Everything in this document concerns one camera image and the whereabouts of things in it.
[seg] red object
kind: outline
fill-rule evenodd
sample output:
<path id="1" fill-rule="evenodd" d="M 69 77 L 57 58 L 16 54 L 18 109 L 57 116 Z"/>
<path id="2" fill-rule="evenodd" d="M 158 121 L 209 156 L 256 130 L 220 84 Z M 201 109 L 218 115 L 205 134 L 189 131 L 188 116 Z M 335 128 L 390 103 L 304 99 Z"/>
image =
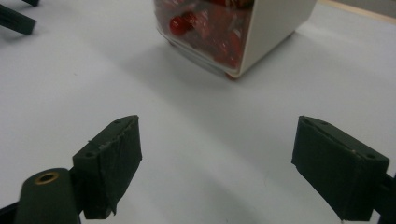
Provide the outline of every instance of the red object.
<path id="1" fill-rule="evenodd" d="M 192 26 L 182 17 L 174 17 L 169 23 L 169 29 L 173 35 L 184 35 L 192 29 Z"/>
<path id="2" fill-rule="evenodd" d="M 154 0 L 164 35 L 237 69 L 254 0 Z"/>

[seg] white surface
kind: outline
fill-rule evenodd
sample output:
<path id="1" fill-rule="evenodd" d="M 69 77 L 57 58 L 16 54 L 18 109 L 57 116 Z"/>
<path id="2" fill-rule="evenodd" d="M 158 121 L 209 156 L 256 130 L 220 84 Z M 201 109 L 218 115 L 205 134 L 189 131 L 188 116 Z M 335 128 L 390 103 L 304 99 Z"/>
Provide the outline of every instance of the white surface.
<path id="1" fill-rule="evenodd" d="M 393 24 L 317 5 L 232 82 L 169 47 L 150 1 L 2 4 L 38 24 L 31 36 L 0 29 L 1 207 L 132 114 L 143 161 L 118 214 L 84 223 L 339 223 L 290 163 L 300 115 L 360 139 L 396 173 Z"/>

